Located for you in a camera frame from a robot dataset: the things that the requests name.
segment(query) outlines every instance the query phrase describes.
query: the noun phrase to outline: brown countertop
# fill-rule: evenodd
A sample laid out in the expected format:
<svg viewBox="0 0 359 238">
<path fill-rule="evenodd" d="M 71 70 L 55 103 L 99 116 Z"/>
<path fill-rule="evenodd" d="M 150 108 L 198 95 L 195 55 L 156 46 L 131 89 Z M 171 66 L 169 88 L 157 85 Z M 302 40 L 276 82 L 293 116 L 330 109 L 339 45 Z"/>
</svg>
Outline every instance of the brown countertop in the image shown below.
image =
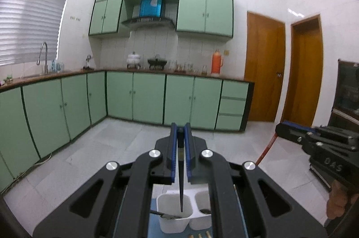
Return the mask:
<svg viewBox="0 0 359 238">
<path fill-rule="evenodd" d="M 67 76 L 74 76 L 84 73 L 91 73 L 91 72 L 101 72 L 101 71 L 120 71 L 120 72 L 138 72 L 138 73 L 159 73 L 159 74 L 170 74 L 170 75 L 182 75 L 182 76 L 196 76 L 196 77 L 205 77 L 205 78 L 213 78 L 213 79 L 223 79 L 223 80 L 233 80 L 233 81 L 240 81 L 240 82 L 250 82 L 245 81 L 243 78 L 235 78 L 235 77 L 227 77 L 224 75 L 220 75 L 219 77 L 214 77 L 211 75 L 203 76 L 200 74 L 195 73 L 183 73 L 183 72 L 174 72 L 170 70 L 151 70 L 151 69 L 127 69 L 127 68 L 104 68 L 104 69 L 95 69 L 91 71 L 87 70 L 76 70 L 76 71 L 66 71 L 66 72 L 60 72 L 60 73 L 50 73 L 47 75 L 39 75 L 34 77 L 25 77 L 25 78 L 14 78 L 14 80 L 9 83 L 5 84 L 3 86 L 0 86 L 0 92 L 6 91 L 12 88 L 16 88 L 19 86 L 24 86 L 28 84 L 33 84 L 36 82 L 46 81 L 46 80 L 52 80 L 52 79 L 58 79 L 62 77 Z"/>
</svg>

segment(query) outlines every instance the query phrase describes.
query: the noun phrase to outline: doorway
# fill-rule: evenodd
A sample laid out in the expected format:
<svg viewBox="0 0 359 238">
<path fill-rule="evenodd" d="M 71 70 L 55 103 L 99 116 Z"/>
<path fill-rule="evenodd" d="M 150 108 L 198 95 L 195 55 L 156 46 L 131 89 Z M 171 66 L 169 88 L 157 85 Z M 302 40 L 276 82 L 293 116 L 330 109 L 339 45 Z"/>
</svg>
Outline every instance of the doorway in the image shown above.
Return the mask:
<svg viewBox="0 0 359 238">
<path fill-rule="evenodd" d="M 274 122 L 283 83 L 285 24 L 247 12 L 245 80 L 254 82 L 249 121 Z"/>
<path fill-rule="evenodd" d="M 291 25 L 290 75 L 282 121 L 311 126 L 319 99 L 323 72 L 320 15 Z"/>
</svg>

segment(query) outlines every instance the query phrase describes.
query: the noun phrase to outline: drawer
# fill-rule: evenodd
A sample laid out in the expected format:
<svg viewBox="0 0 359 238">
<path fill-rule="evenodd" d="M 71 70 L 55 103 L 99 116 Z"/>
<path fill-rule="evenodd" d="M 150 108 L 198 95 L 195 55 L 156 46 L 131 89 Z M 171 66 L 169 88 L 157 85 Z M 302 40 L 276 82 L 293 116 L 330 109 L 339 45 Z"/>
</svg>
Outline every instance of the drawer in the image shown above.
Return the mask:
<svg viewBox="0 0 359 238">
<path fill-rule="evenodd" d="M 248 83 L 237 81 L 223 81 L 222 97 L 247 98 Z"/>
<path fill-rule="evenodd" d="M 218 115 L 216 130 L 235 130 L 239 131 L 242 117 Z"/>
<path fill-rule="evenodd" d="M 219 113 L 230 113 L 232 115 L 243 115 L 245 101 L 221 99 Z"/>
</svg>

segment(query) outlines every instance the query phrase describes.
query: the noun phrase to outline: white wall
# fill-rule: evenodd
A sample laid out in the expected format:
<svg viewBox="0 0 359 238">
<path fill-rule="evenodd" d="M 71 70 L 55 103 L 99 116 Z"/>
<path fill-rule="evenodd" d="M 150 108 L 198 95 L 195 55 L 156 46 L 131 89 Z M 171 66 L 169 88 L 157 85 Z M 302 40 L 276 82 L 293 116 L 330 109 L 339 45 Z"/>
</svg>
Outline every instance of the white wall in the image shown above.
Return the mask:
<svg viewBox="0 0 359 238">
<path fill-rule="evenodd" d="M 173 30 L 165 28 L 141 29 L 132 32 L 129 39 L 103 40 L 101 52 L 102 67 L 121 67 L 126 65 L 127 54 L 132 51 L 147 58 L 160 54 L 167 60 L 180 63 L 192 62 L 195 67 L 211 64 L 215 49 L 229 49 L 225 57 L 222 73 L 243 77 L 247 48 L 247 10 L 261 13 L 278 20 L 285 20 L 284 0 L 234 0 L 234 38 L 227 43 L 213 40 L 179 38 Z"/>
<path fill-rule="evenodd" d="M 313 125 L 327 125 L 335 96 L 337 60 L 359 62 L 359 0 L 286 0 L 286 2 L 286 8 L 306 17 L 319 13 L 321 15 L 324 65 L 322 87 Z M 291 45 L 290 24 L 300 19 L 287 12 L 287 61 L 277 121 L 280 120 L 282 114 L 288 86 Z"/>
<path fill-rule="evenodd" d="M 63 61 L 65 69 L 79 69 L 85 65 L 88 54 L 94 56 L 93 66 L 99 67 L 101 54 L 101 41 L 90 39 L 88 29 L 95 0 L 68 0 L 60 33 L 59 61 Z M 72 20 L 71 16 L 79 18 L 80 21 Z M 43 71 L 43 65 L 36 66 L 34 63 L 22 63 L 0 67 L 0 80 L 8 74 L 14 78 L 27 76 Z"/>
</svg>

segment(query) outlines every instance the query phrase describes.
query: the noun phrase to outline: white blind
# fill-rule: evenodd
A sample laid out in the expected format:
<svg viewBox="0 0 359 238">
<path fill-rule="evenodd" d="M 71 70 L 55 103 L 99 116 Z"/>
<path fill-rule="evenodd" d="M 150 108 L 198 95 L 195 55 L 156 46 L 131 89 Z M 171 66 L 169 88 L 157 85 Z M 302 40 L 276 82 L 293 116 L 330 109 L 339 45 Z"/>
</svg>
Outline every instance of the white blind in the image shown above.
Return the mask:
<svg viewBox="0 0 359 238">
<path fill-rule="evenodd" d="M 42 42 L 48 45 L 48 59 L 55 59 L 65 2 L 0 0 L 0 65 L 37 61 Z"/>
</svg>

